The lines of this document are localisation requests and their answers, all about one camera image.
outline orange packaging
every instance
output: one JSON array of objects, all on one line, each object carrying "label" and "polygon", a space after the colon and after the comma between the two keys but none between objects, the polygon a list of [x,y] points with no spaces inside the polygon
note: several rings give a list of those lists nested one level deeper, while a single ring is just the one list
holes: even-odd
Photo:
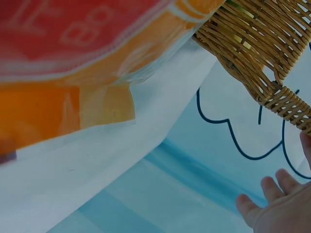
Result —
[{"label": "orange packaging", "polygon": [[0,154],[133,120],[130,83],[223,0],[2,0]]}]

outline white fabric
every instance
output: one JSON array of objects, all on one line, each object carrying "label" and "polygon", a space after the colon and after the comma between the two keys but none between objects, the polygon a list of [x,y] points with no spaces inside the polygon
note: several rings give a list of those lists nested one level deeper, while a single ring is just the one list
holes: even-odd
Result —
[{"label": "white fabric", "polygon": [[136,123],[93,127],[18,152],[0,167],[0,232],[44,233],[156,147],[216,59],[187,42],[133,86]]}]

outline wicker basket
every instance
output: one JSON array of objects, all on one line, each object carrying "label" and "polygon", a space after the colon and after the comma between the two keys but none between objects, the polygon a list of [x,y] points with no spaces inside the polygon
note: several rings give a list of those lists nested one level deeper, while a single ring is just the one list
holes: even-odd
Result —
[{"label": "wicker basket", "polygon": [[[226,2],[196,32],[194,40],[217,56],[260,105],[311,135],[310,106],[283,86],[283,80],[311,41],[311,3],[234,2],[250,14]],[[264,67],[273,71],[274,78],[265,75]]]}]

